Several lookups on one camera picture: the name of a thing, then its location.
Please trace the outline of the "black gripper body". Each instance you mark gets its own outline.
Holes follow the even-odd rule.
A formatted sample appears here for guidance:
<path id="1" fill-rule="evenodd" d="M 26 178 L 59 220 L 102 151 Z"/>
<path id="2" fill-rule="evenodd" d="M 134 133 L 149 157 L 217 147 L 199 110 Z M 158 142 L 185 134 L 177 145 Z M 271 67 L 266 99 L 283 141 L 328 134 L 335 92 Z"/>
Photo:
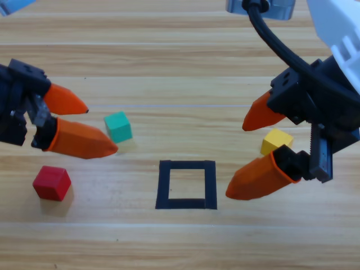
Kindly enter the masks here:
<path id="1" fill-rule="evenodd" d="M 27 134 L 24 114 L 36 127 L 52 116 L 44 101 L 51 81 L 42 69 L 12 59 L 1 65 L 1 142 L 22 146 Z"/>
<path id="2" fill-rule="evenodd" d="M 311 124 L 309 153 L 282 146 L 273 154 L 292 180 L 331 180 L 333 154 L 359 141 L 359 109 L 324 90 L 290 67 L 271 81 L 267 106 L 296 125 Z"/>

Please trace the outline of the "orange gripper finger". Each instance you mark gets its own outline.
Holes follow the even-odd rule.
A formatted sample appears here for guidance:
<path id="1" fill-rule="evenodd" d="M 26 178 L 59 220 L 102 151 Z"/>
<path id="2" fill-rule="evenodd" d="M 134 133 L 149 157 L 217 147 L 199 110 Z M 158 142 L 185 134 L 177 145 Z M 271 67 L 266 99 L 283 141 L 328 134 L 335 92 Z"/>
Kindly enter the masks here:
<path id="1" fill-rule="evenodd" d="M 309 162 L 310 154 L 307 152 L 295 153 L 283 145 L 236 171 L 226 196 L 234 200 L 259 199 L 289 184 L 298 183 L 302 178 L 312 179 Z"/>
<path id="2" fill-rule="evenodd" d="M 57 115 L 85 114 L 87 105 L 71 90 L 57 84 L 51 84 L 43 97 L 51 113 Z"/>
<path id="3" fill-rule="evenodd" d="M 250 110 L 244 118 L 242 125 L 244 131 L 254 131 L 260 128 L 275 125 L 285 118 L 284 115 L 272 111 L 267 106 L 267 101 L 270 96 L 270 91 L 268 91 L 253 102 Z"/>
<path id="4" fill-rule="evenodd" d="M 81 159 L 103 158 L 118 151 L 98 128 L 54 117 L 37 127 L 31 146 Z"/>

